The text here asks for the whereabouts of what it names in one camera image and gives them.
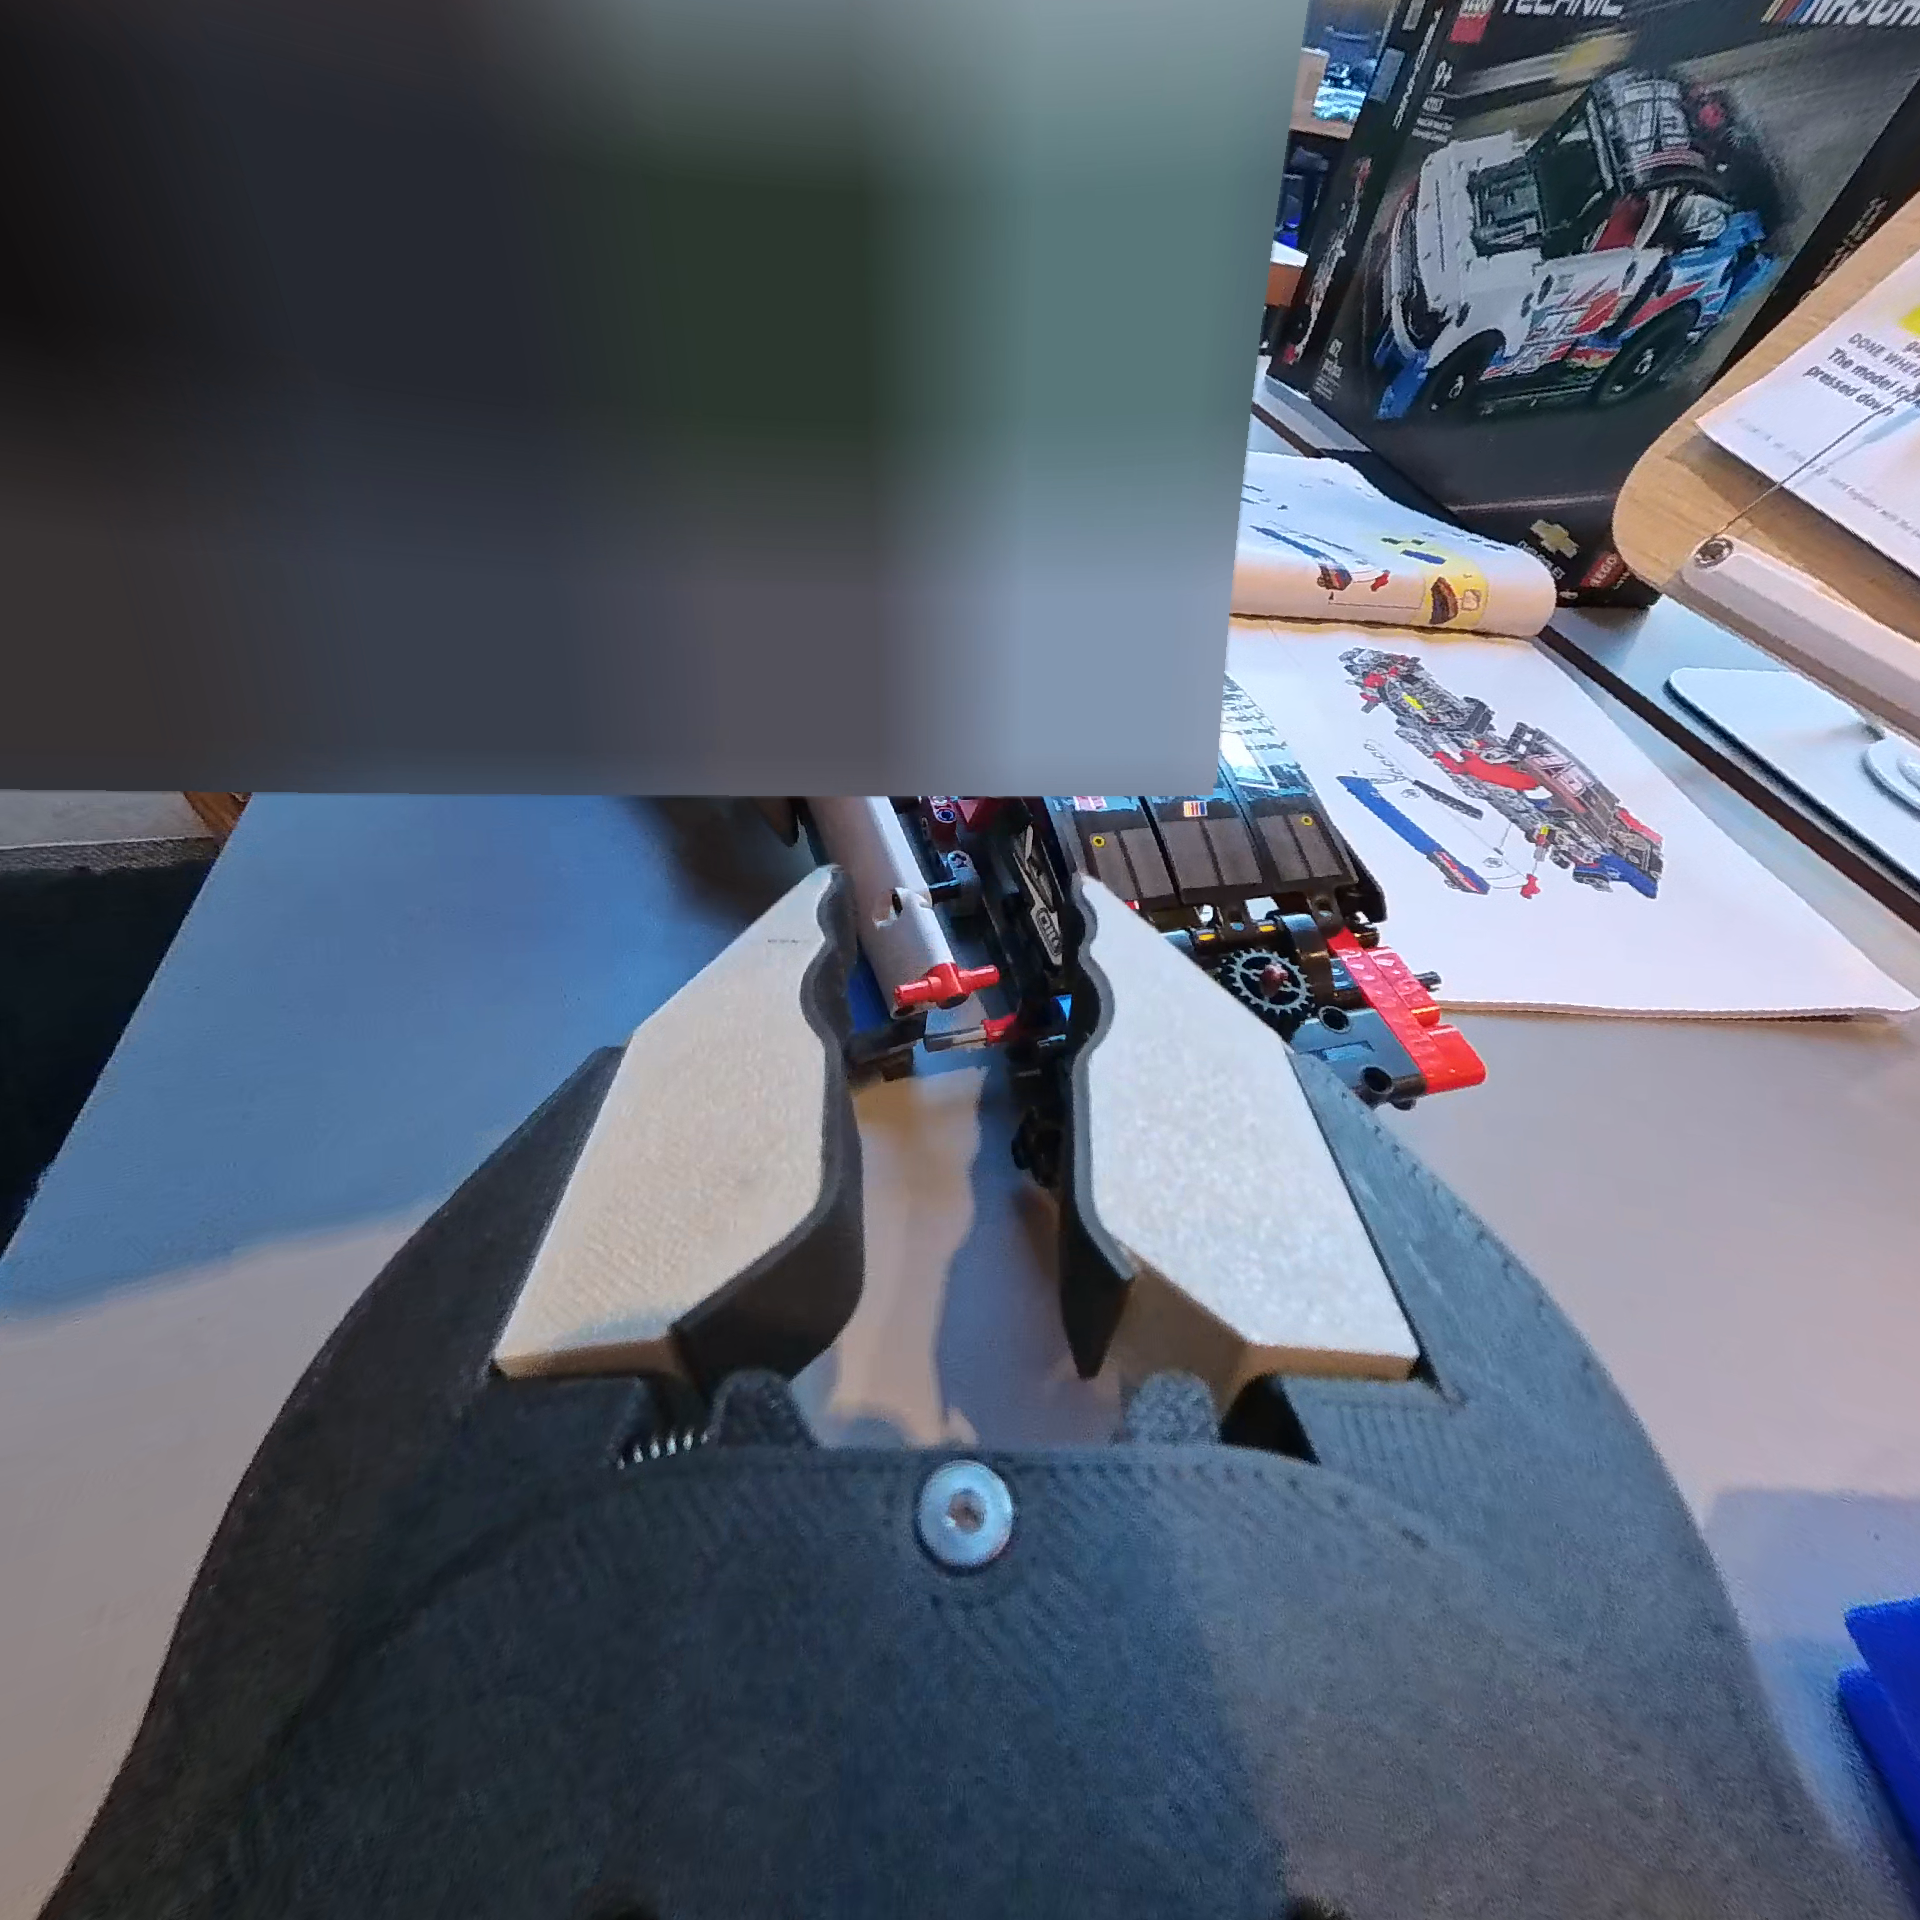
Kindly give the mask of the open instruction booklet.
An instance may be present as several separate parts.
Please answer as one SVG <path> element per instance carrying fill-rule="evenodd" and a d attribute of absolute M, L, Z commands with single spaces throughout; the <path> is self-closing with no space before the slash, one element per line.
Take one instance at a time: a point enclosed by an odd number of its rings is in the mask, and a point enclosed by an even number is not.
<path fill-rule="evenodd" d="M 1538 634 L 1548 567 L 1332 456 L 1252 449 L 1223 747 L 1285 744 L 1380 882 L 1387 941 L 1486 1010 L 1911 1015 L 1666 776 Z"/>

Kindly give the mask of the white stand base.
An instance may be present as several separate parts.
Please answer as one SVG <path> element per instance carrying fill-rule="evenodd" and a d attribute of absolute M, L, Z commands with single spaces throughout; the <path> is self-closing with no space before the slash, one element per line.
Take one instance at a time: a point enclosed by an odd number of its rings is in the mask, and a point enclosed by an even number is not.
<path fill-rule="evenodd" d="M 1791 670 L 1685 665 L 1668 692 L 1828 823 L 1918 880 L 1918 744 Z"/>

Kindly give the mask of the wooden board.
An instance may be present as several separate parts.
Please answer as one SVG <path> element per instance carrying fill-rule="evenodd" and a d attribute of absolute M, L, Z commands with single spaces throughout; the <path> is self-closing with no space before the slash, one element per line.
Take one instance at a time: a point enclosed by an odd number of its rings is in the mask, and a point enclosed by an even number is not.
<path fill-rule="evenodd" d="M 1763 477 L 1713 444 L 1699 421 L 1779 366 L 1826 325 L 1864 300 L 1915 253 L 1918 201 L 1910 198 L 1834 276 L 1801 298 L 1631 467 L 1613 513 L 1620 558 L 1645 585 L 1677 588 L 1682 565 L 1717 535 L 1745 537 L 1883 625 L 1918 637 L 1918 585 L 1897 561 L 1837 529 L 1810 503 L 1776 494 L 1761 503 Z"/>

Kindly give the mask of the white bracket bar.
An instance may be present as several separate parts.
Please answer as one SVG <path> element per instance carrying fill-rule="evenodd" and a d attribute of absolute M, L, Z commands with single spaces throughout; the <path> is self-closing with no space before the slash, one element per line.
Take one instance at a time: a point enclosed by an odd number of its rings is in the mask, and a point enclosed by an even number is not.
<path fill-rule="evenodd" d="M 1668 593 L 1859 715 L 1918 742 L 1918 637 L 1738 539 L 1707 539 Z"/>

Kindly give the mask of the toy car set box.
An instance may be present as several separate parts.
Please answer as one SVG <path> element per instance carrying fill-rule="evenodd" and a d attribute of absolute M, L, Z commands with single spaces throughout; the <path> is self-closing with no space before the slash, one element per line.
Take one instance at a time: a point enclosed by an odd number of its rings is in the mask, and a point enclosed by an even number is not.
<path fill-rule="evenodd" d="M 1913 2 L 1394 5 L 1271 373 L 1559 599 L 1635 460 L 1915 197 Z"/>

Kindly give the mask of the white brick side panel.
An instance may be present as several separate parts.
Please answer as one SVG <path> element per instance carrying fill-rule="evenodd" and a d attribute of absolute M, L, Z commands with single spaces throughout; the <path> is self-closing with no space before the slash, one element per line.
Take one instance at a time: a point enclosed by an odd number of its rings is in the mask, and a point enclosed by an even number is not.
<path fill-rule="evenodd" d="M 812 798 L 804 813 L 830 865 L 851 884 L 857 932 L 891 1017 L 955 1007 L 997 986 L 995 966 L 963 966 L 890 798 Z"/>

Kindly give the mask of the blue plastic object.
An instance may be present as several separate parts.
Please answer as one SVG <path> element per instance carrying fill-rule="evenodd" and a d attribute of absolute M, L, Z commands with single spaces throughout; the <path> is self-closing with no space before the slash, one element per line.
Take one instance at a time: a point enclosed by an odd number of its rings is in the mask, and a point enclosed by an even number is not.
<path fill-rule="evenodd" d="M 1858 1604 L 1846 1633 L 1859 1663 L 1837 1675 L 1837 1697 L 1888 1800 L 1918 1842 L 1918 1600 Z"/>

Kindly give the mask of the printed instruction sheet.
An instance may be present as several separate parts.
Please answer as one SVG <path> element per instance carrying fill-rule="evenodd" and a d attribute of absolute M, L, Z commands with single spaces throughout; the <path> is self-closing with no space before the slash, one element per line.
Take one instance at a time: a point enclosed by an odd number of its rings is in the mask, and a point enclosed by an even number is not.
<path fill-rule="evenodd" d="M 1794 499 L 1915 575 L 1918 258 L 1705 409 L 1697 430 L 1763 484 L 1719 539 L 1756 505 Z"/>

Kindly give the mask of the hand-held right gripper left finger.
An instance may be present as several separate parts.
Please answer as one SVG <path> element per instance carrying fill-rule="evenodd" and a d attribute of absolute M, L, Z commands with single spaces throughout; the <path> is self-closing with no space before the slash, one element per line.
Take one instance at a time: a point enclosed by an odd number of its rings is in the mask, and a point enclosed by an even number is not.
<path fill-rule="evenodd" d="M 820 866 L 626 1044 L 498 1338 L 508 1376 L 794 1379 L 862 1292 L 851 897 Z"/>

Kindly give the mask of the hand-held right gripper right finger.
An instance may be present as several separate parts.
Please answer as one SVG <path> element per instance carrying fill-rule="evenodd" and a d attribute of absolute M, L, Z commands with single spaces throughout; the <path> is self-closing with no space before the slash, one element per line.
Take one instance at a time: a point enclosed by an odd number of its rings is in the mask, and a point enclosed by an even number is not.
<path fill-rule="evenodd" d="M 1063 1323 L 1083 1377 L 1406 1382 L 1421 1349 L 1324 1127 L 1269 1025 L 1096 877 L 1075 924 Z"/>

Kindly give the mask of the toy brick race car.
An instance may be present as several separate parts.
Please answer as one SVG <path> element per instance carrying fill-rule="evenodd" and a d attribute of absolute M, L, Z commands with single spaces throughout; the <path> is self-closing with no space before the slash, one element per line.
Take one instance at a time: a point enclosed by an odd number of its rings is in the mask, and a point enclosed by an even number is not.
<path fill-rule="evenodd" d="M 1212 785 L 1186 798 L 890 798 L 935 880 L 963 966 L 997 986 L 955 1007 L 891 1017 L 857 1038 L 866 1070 L 900 1077 L 918 1049 L 997 1049 L 1021 1105 L 1015 1164 L 1058 1182 L 1074 988 L 1068 884 L 1118 901 L 1295 1051 L 1365 1105 L 1407 1110 L 1486 1079 L 1434 995 L 1439 973 L 1380 944 L 1385 897 L 1282 742 L 1235 682 L 1223 693 Z M 804 799 L 762 799 L 775 833 L 830 865 Z"/>

